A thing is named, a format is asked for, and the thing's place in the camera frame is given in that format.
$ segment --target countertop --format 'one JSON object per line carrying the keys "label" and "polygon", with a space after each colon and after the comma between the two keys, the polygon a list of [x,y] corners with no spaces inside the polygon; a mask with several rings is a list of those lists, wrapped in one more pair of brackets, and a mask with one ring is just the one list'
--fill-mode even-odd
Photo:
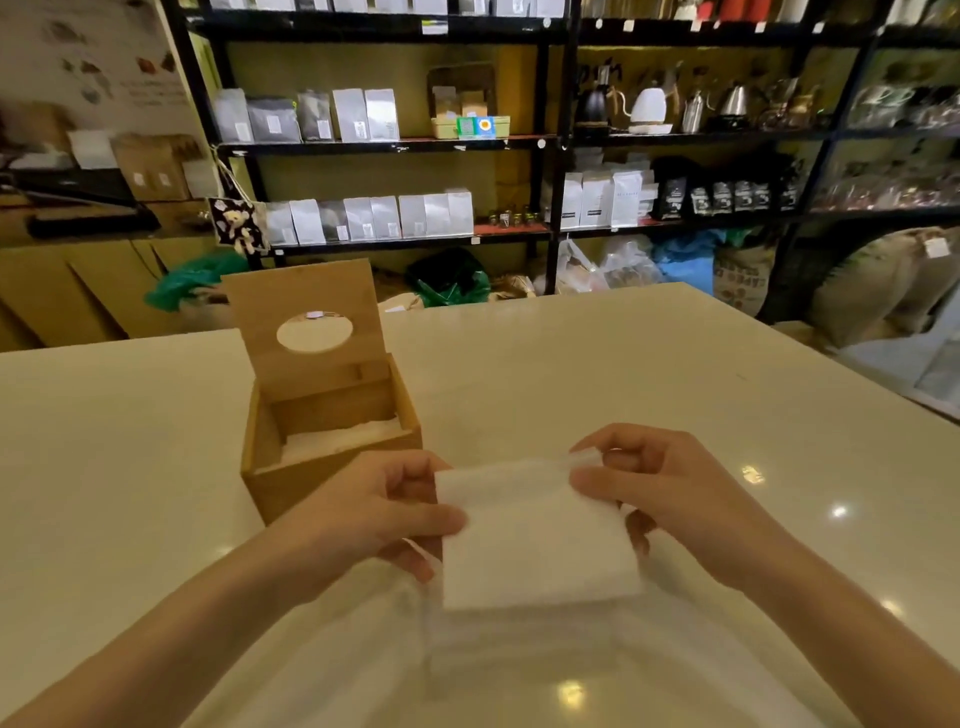
{"label": "countertop", "polygon": [[[556,454],[610,422],[689,430],[960,665],[956,426],[682,284],[383,322],[425,446],[454,466]],[[0,355],[0,716],[261,527],[238,474],[251,384],[232,330]],[[506,687],[421,675],[414,690],[409,635],[393,640],[421,625],[417,597],[365,566],[275,627],[190,724],[852,724],[776,627],[669,538],[646,570],[628,662],[554,661]],[[392,657],[344,669],[342,620],[382,628],[397,612],[371,646]],[[371,670],[406,687],[351,691]],[[381,698],[395,707],[352,712]]]}

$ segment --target right hand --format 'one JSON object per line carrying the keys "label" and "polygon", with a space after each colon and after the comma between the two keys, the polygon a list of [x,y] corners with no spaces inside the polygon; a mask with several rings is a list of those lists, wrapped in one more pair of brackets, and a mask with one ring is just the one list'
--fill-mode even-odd
{"label": "right hand", "polygon": [[571,451],[597,448],[603,468],[581,468],[570,483],[585,496],[638,509],[627,519],[635,546],[662,528],[720,583],[745,591],[757,569],[796,542],[688,432],[607,425]]}

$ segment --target shelf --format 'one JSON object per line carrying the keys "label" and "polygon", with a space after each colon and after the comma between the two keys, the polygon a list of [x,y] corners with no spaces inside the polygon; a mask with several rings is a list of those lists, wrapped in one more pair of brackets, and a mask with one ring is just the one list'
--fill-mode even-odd
{"label": "shelf", "polygon": [[677,144],[720,144],[738,141],[824,141],[830,138],[827,130],[802,130],[765,132],[746,130],[743,132],[701,132],[670,134],[631,134],[612,133],[606,138],[576,137],[575,147],[662,147]]}
{"label": "shelf", "polygon": [[[194,33],[214,40],[347,43],[548,43],[566,40],[561,18],[410,15],[375,12],[205,11],[186,13]],[[446,24],[446,33],[423,21]]]}
{"label": "shelf", "polygon": [[326,155],[403,154],[421,152],[497,152],[511,149],[555,147],[555,134],[518,134],[502,139],[434,139],[418,137],[400,141],[305,141],[300,144],[221,144],[226,157],[320,157]]}
{"label": "shelf", "polygon": [[647,233],[676,233],[700,230],[724,230],[730,228],[757,228],[762,225],[790,225],[816,222],[839,222],[841,220],[890,220],[891,222],[946,222],[960,221],[960,206],[922,207],[917,209],[890,210],[814,210],[806,214],[801,212],[734,212],[729,215],[716,215],[683,220],[653,220],[632,228],[589,228],[561,231],[561,238],[606,237],[608,235],[635,235]]}
{"label": "shelf", "polygon": [[927,28],[923,25],[888,25],[879,40],[880,48],[960,48],[960,31],[951,28]]}
{"label": "shelf", "polygon": [[758,32],[756,23],[704,21],[693,32],[688,20],[624,20],[584,18],[581,46],[739,46],[777,47],[809,43],[818,46],[858,46],[871,35],[867,25],[828,25],[820,33],[801,23],[766,23]]}
{"label": "shelf", "polygon": [[942,127],[940,129],[918,129],[917,127],[896,127],[894,129],[845,129],[837,135],[838,141],[854,139],[903,139],[910,136],[924,136],[930,139],[960,139],[960,127]]}
{"label": "shelf", "polygon": [[377,251],[403,251],[416,248],[448,248],[458,245],[491,245],[500,243],[527,243],[550,239],[550,229],[542,223],[521,228],[500,228],[495,225],[477,225],[471,235],[451,237],[405,237],[400,240],[372,240],[358,243],[328,243],[325,245],[299,245],[274,248],[267,255],[316,255],[320,253],[375,253]]}

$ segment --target black shelving unit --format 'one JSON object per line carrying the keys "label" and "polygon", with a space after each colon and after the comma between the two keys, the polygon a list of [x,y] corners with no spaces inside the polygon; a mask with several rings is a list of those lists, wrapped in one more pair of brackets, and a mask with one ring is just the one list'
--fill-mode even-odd
{"label": "black shelving unit", "polygon": [[[493,16],[461,16],[457,3],[448,0],[448,15],[421,16],[410,14],[337,13],[337,12],[274,12],[215,11],[209,0],[199,0],[196,10],[184,9],[179,0],[161,0],[171,35],[180,54],[189,90],[201,117],[207,141],[224,162],[243,158],[247,163],[253,194],[268,201],[267,190],[257,159],[266,156],[306,157],[345,154],[412,154],[427,152],[465,152],[523,149],[531,152],[530,207],[540,209],[540,188],[544,162],[553,160],[553,198],[551,208],[563,207],[564,174],[573,166],[573,150],[577,147],[659,147],[682,144],[715,144],[729,142],[778,143],[806,141],[820,144],[811,166],[804,193],[796,210],[742,213],[696,220],[654,222],[631,228],[561,231],[559,214],[554,214],[549,227],[531,226],[500,230],[477,226],[473,236],[340,243],[328,246],[300,246],[278,249],[270,255],[283,265],[289,255],[317,252],[374,252],[406,248],[432,248],[448,245],[478,245],[526,242],[528,251],[536,243],[547,242],[547,293],[556,287],[556,263],[560,242],[567,237],[590,237],[617,233],[682,232],[708,228],[752,228],[776,225],[783,228],[778,261],[792,248],[800,225],[812,222],[835,222],[869,217],[906,225],[960,221],[960,207],[934,207],[916,210],[834,210],[812,209],[814,193],[823,172],[840,142],[854,139],[916,137],[960,138],[960,130],[854,130],[847,128],[857,90],[878,50],[884,48],[960,49],[960,32],[924,27],[886,26],[885,19],[894,0],[876,0],[871,19],[857,25],[830,25],[823,21],[828,0],[810,0],[806,16],[800,23],[768,22],[681,22],[624,18],[582,17],[582,0],[569,0],[564,19],[511,18]],[[537,68],[534,91],[533,133],[505,139],[460,140],[410,138],[399,142],[308,142],[301,144],[223,144],[197,61],[191,34],[206,37],[224,87],[236,86],[227,53],[232,42],[353,42],[353,43],[451,43],[451,44],[531,44],[536,45]],[[557,134],[546,133],[546,84],[550,46],[562,45],[563,85]],[[801,131],[759,131],[721,133],[674,133],[664,136],[642,136],[612,133],[602,139],[583,139],[574,135],[572,107],[577,89],[577,52],[589,46],[680,46],[680,47],[783,47],[792,50],[790,73],[801,75],[807,56],[815,47],[843,47],[856,50],[852,69],[840,99],[825,129]],[[252,261],[255,266],[259,260]],[[776,285],[775,268],[771,285]]]}

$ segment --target forearm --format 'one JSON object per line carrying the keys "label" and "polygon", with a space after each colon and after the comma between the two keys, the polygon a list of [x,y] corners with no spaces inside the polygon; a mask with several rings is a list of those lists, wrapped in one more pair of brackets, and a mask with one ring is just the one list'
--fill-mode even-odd
{"label": "forearm", "polygon": [[185,583],[0,728],[174,728],[285,614],[238,552]]}
{"label": "forearm", "polygon": [[756,573],[747,597],[867,728],[960,725],[960,673],[826,561],[791,540]]}

